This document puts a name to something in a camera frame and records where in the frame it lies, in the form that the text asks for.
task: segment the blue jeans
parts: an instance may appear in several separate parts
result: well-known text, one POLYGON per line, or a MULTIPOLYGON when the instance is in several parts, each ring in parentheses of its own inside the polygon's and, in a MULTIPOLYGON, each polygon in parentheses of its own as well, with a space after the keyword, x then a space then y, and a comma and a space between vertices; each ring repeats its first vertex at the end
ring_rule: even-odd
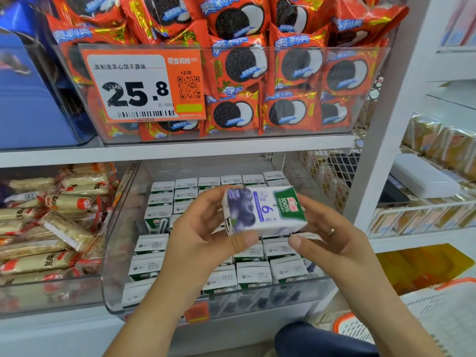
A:
POLYGON ((307 322, 284 326, 274 338, 278 357, 378 357, 372 343, 315 328, 307 322))

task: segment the price tag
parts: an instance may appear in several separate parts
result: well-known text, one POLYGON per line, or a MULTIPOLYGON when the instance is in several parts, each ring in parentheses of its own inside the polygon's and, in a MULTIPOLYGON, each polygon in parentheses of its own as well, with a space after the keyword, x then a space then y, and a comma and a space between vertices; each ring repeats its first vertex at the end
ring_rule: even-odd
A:
POLYGON ((108 122, 205 119, 200 50, 87 47, 80 51, 108 122))

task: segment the white shelf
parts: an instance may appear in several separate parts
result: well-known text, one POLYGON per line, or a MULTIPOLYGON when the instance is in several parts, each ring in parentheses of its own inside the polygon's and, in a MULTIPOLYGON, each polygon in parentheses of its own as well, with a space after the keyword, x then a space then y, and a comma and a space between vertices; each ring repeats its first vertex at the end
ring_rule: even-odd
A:
POLYGON ((114 147, 101 147, 99 141, 93 139, 90 143, 80 148, 0 152, 0 168, 316 149, 345 149, 353 146, 354 138, 354 135, 261 137, 114 147))
POLYGON ((382 253, 393 250, 416 248, 419 246, 434 246, 436 244, 466 242, 473 238, 476 239, 476 229, 467 228, 426 234, 416 234, 413 236, 374 238, 370 240, 370 244, 376 253, 382 253))
POLYGON ((461 52, 435 54, 426 81, 453 81, 476 79, 476 49, 463 47, 461 52))

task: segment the person's left hand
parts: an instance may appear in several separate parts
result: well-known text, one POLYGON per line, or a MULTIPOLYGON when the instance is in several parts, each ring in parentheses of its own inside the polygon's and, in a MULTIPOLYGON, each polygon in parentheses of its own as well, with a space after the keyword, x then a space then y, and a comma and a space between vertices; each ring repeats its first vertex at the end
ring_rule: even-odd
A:
POLYGON ((255 231, 229 237, 224 230, 212 234, 224 221, 221 200, 229 188, 218 186, 200 194, 174 223, 162 269, 152 288, 170 294, 180 315, 194 303, 216 267, 258 242, 255 231))

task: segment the qr code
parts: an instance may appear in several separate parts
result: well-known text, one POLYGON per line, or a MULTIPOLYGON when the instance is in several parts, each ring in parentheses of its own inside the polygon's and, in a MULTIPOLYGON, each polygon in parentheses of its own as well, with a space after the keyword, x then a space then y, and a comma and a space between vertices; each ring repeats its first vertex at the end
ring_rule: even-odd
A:
POLYGON ((200 99, 202 97, 199 76, 179 76, 177 81, 181 100, 200 99))

